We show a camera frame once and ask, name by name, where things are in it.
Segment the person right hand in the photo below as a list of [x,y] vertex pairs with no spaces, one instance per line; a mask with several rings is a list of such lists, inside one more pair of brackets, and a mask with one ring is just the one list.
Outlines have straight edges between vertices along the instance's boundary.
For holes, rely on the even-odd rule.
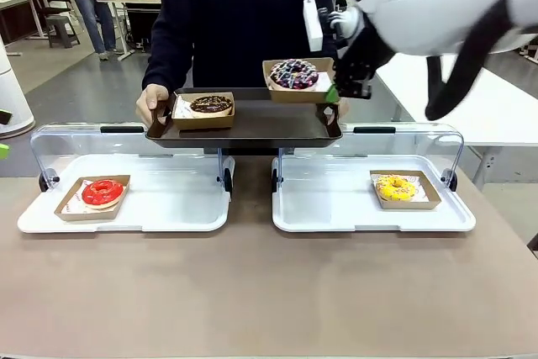
[[161,85],[149,84],[145,87],[135,103],[135,112],[146,127],[153,122],[152,114],[156,111],[157,104],[168,98],[168,90]]

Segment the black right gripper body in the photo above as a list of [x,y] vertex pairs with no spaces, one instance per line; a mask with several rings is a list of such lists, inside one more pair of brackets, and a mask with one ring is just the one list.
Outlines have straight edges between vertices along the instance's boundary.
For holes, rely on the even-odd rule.
[[376,28],[366,25],[335,64],[336,78],[372,78],[396,52],[379,36]]

